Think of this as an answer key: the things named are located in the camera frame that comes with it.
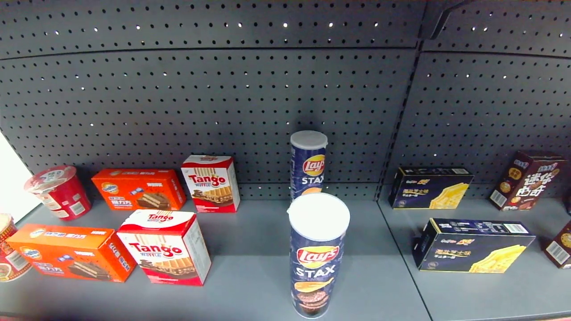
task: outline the barcode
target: barcode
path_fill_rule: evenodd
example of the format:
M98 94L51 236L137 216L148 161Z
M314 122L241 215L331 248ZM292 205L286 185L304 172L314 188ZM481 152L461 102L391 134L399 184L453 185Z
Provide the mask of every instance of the barcode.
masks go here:
M76 204L73 204L72 206L70 206L70 209L74 215L81 214L81 213L83 213L83 211L85 211L85 207L83 207L83 204L81 204L81 202L77 202Z
M468 171L463 168L453 168L452 171L455 174L468 174Z
M495 204L498 204L499 207L502 207L505 204L505 201L508 200L505 196L501 195L500 192L494 190L490 199L494 201Z
M6 256L6 259L18 271L25 268L28 265L28 262L26 261L26 259L16 251L8 254Z
M555 241L551 242L551 244L546 249L547 253L551 254L551 256L559 263L563 264L569 258L569 254L565 252L565 250L559 246Z
M505 228L508 229L511 233L526 233L529 232L523 227L521 224L504 224Z

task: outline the chip can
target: chip can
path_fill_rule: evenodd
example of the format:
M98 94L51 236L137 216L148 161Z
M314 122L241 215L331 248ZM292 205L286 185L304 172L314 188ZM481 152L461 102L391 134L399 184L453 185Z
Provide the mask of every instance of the chip can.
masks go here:
M28 261L6 243L16 231L12 216L0 213L0 282L16 280L30 269Z
M307 319L319 318L327 311L339 273L349 209L339 198L318 192L296 198L287 212L293 306Z
M91 203L73 166L61 165L32 176L24 190L34 194L61 220L73 220L89 212Z
M294 200L301 195L321 192L325 170L327 136L312 130L293 133L291 143L290 194Z

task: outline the white wall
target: white wall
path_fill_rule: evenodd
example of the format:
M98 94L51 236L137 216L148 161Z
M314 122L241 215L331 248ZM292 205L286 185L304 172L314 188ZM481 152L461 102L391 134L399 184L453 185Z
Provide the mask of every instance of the white wall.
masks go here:
M0 134L0 212L9 213L17 222L39 204L39 199L24 191L30 172Z

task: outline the paper cup lid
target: paper cup lid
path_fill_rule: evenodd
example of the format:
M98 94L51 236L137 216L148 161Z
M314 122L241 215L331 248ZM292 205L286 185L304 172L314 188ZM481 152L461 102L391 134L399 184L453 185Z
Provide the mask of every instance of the paper cup lid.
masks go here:
M34 194L43 194L67 182L75 176L73 166L61 165L52 167L32 176L24 184L24 190Z
M12 216L10 214L0 213L0 234L3 233L12 224Z
M289 142L299 149L316 150L327 146L327 136L313 130L302 130L291 135Z
M316 241L333 240L349 226L349 209L339 198L311 193L293 200L287 210L289 223L300 235Z

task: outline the lay's logo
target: lay's logo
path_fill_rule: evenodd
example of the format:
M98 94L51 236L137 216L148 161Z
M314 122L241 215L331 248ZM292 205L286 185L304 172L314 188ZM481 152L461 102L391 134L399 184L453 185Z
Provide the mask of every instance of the lay's logo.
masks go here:
M320 268L339 254L339 246L306 246L297 250L297 261L306 268Z
M309 157L303 162L303 172L309 176L319 176L325 168L325 155L319 154Z

